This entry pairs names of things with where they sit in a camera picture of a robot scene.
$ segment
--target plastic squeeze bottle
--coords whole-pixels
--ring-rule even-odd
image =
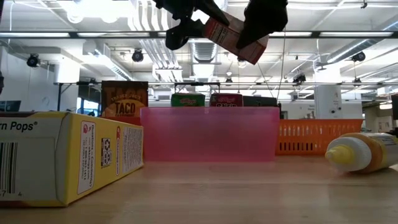
[[[333,140],[325,157],[343,172],[370,173],[398,164],[398,139],[384,133],[349,133]]]

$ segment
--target pink plastic bin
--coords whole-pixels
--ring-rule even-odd
[[[275,158],[279,109],[142,108],[145,161],[265,162]]]

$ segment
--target yellow bottle cap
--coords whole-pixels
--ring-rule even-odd
[[[351,164],[354,162],[354,150],[349,146],[335,146],[326,152],[325,158],[337,164]]]

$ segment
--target orange plastic basket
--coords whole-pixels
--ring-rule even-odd
[[[361,119],[281,120],[276,155],[320,156],[329,143],[346,133],[361,131]]]

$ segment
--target table surface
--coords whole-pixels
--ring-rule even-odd
[[[68,208],[0,209],[0,223],[398,223],[398,167],[340,174],[323,158],[147,163]]]

